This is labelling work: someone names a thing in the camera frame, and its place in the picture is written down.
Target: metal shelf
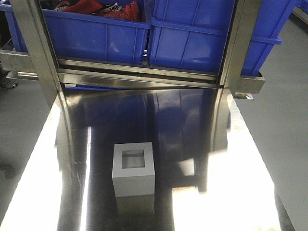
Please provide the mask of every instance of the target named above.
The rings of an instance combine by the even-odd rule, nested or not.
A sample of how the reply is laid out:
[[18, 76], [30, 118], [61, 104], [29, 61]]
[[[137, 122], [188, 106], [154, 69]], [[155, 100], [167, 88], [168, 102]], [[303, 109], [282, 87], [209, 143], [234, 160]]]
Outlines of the metal shelf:
[[241, 76], [262, 0], [237, 0], [218, 75], [149, 65], [127, 65], [57, 58], [37, 0], [11, 0], [29, 53], [16, 52], [12, 43], [0, 51], [3, 69], [14, 78], [38, 79], [51, 107], [61, 83], [126, 89], [229, 88], [237, 93], [259, 93], [264, 78]]

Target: plastic bin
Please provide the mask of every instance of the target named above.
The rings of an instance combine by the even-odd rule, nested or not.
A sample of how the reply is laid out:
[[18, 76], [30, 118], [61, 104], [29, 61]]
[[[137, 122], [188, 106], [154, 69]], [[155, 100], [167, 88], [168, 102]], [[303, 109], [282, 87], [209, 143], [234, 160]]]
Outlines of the plastic bin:
[[[105, 4], [113, 0], [104, 0]], [[132, 0], [118, 0], [120, 5]], [[99, 16], [43, 10], [57, 56], [139, 64], [142, 62], [148, 30], [143, 1], [138, 7], [145, 22], [133, 22]], [[17, 51], [27, 52], [24, 39], [8, 1], [0, 4], [9, 23]]]
[[304, 11], [306, 14], [308, 14], [308, 0], [305, 0]]
[[297, 0], [296, 7], [304, 8], [305, 7], [305, 0]]
[[[257, 75], [273, 46], [281, 43], [278, 34], [295, 3], [296, 0], [262, 2], [243, 75]], [[155, 12], [158, 9], [150, 7], [151, 10]], [[215, 13], [208, 15], [209, 19], [212, 17]], [[218, 73], [226, 43], [226, 29], [171, 23], [155, 17], [151, 18], [151, 24], [154, 28], [151, 29], [148, 47], [150, 64]]]
[[153, 16], [169, 23], [228, 30], [234, 0], [156, 0]]
[[[154, 19], [152, 24], [148, 49], [150, 64], [218, 73], [226, 32]], [[281, 41], [281, 38], [253, 36], [242, 74], [257, 75], [273, 46]]]
[[[298, 0], [263, 0], [254, 35], [276, 38]], [[234, 0], [155, 0], [156, 20], [228, 30]]]

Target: gray floor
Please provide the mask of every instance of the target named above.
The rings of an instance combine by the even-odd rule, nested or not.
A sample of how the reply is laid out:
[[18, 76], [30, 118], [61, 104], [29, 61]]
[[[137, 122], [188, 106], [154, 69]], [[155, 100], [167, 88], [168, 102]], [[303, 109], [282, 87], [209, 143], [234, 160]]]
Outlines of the gray floor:
[[[262, 92], [254, 101], [237, 100], [268, 167], [277, 154], [304, 155], [308, 150], [308, 34], [298, 25], [286, 23], [280, 34], [284, 42], [263, 65], [267, 82]], [[39, 83], [19, 81], [16, 89], [0, 90], [0, 160], [17, 171], [12, 180], [0, 173], [0, 221], [47, 115]]]
[[306, 231], [308, 30], [291, 17], [280, 36], [282, 44], [261, 68], [266, 79], [261, 93], [254, 101], [236, 102], [296, 230]]
[[[7, 86], [14, 82], [1, 81]], [[18, 82], [15, 89], [0, 89], [0, 161], [16, 171], [10, 180], [0, 172], [0, 222], [49, 112], [38, 82]]]

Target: square block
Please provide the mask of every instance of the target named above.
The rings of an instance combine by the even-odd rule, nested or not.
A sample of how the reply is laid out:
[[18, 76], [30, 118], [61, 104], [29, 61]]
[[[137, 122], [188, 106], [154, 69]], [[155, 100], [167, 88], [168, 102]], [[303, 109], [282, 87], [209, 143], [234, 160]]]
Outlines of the square block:
[[115, 144], [112, 181], [116, 197], [153, 195], [155, 170], [152, 143]]

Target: square hole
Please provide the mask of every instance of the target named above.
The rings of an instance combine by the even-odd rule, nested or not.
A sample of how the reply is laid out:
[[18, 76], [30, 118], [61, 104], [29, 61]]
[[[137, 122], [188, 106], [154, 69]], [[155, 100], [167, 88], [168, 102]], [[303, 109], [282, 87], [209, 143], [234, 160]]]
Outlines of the square hole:
[[126, 150], [122, 153], [122, 168], [145, 167], [144, 150]]

